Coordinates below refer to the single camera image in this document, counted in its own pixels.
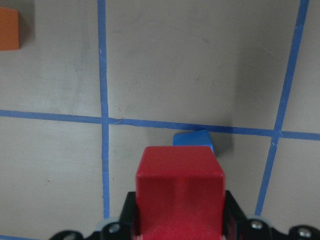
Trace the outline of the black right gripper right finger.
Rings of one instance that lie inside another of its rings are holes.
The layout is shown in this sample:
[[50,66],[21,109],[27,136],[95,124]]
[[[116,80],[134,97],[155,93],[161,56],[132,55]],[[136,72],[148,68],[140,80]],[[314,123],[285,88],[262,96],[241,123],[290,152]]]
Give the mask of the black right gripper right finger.
[[226,240],[272,240],[269,225],[256,217],[247,217],[229,190],[225,191],[223,236]]

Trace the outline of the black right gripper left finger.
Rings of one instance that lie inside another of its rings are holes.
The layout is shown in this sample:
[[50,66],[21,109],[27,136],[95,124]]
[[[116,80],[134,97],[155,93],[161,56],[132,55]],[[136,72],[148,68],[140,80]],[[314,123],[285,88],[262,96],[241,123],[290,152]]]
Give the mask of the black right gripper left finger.
[[136,193],[127,193],[119,217],[103,220],[99,227],[100,240],[138,240],[138,207]]

